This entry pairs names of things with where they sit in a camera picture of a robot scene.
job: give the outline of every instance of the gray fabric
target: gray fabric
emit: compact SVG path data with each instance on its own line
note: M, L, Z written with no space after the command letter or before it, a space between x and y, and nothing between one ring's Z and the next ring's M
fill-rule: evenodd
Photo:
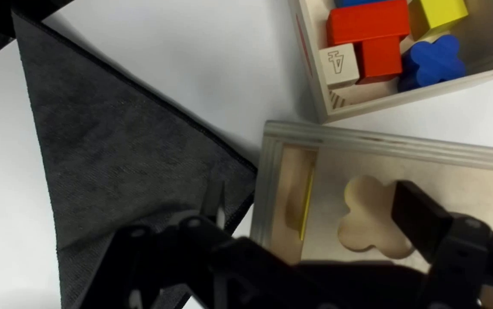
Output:
M112 233L163 228L198 212L210 178L225 183L227 224L253 202L256 169L172 104L14 15L50 188L64 307L77 307ZM184 288L156 307L174 307Z

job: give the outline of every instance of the toy block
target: toy block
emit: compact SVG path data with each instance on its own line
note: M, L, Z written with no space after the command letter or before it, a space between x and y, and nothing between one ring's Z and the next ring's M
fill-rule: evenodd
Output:
M466 75L466 64L459 58L459 39L452 34L435 42L419 40L404 52L404 75L399 90L409 90Z
M327 22L330 46L390 35L406 37L409 32L407 0L333 8Z
M388 80L402 73L400 39L380 37L356 44L361 80L359 83Z
M330 89L356 83L361 76L352 44L320 49L320 59Z
M335 0L335 6L354 6L364 3L378 3L382 0Z
M469 15L466 0L412 0L411 27L416 39L450 28Z

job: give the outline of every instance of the white table surface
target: white table surface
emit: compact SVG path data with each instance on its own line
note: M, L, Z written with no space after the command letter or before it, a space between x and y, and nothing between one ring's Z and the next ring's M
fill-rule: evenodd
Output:
M266 119L315 119L285 0L76 0L47 20L253 161ZM493 80L339 121L493 145ZM0 309L60 307L55 228L19 49L0 51Z

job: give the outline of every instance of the yellow wooden block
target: yellow wooden block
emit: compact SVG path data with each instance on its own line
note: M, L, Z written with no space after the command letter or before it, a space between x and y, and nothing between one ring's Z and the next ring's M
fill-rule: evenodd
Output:
M304 240L304 234L308 231L308 219L309 219L309 209L311 209L311 195L313 195L313 181L315 181L315 164L309 169L309 179L308 179L308 190L304 193L303 200L303 217L301 217L301 228L299 228L299 238Z
M466 0L412 0L411 25L416 39L449 30L469 15Z

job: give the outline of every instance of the red wooden block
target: red wooden block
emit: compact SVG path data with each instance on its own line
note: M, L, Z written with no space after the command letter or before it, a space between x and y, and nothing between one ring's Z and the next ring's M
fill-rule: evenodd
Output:
M407 0L333 8L327 23L328 46L411 32Z
M388 80L402 73L400 37L378 37L356 44L359 83Z

